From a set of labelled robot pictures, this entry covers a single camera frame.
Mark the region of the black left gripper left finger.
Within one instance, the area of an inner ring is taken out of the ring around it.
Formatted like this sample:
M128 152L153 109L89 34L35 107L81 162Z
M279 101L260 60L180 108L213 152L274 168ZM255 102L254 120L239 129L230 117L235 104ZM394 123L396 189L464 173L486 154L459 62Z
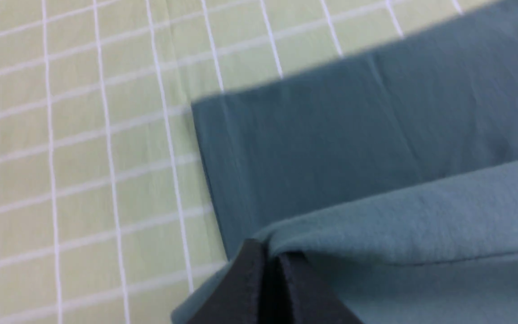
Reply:
M189 324L259 324L266 267L261 242L243 242L237 257Z

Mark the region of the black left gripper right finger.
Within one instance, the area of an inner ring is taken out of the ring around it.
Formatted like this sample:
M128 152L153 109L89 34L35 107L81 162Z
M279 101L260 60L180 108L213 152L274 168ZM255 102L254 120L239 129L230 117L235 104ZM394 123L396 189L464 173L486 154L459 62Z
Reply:
M361 324L302 253L277 257L278 324Z

